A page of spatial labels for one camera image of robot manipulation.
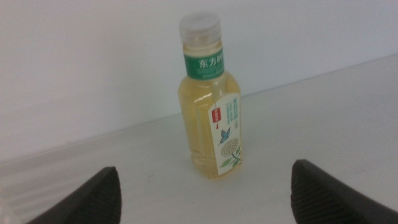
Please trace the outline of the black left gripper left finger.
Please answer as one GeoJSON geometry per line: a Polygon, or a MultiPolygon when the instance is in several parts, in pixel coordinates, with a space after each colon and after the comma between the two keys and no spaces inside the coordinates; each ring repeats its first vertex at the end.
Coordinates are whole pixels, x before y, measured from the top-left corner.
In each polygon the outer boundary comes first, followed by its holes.
{"type": "Polygon", "coordinates": [[[78,189],[30,221],[36,224],[119,224],[121,186],[115,167],[105,167],[78,189]]]}

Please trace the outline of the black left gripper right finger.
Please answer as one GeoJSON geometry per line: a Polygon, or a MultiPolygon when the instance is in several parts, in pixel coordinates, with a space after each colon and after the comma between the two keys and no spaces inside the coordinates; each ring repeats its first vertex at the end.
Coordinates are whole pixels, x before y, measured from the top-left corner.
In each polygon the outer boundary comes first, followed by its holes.
{"type": "Polygon", "coordinates": [[[305,159],[292,166],[290,206],[297,223],[397,223],[397,212],[305,159]]]}

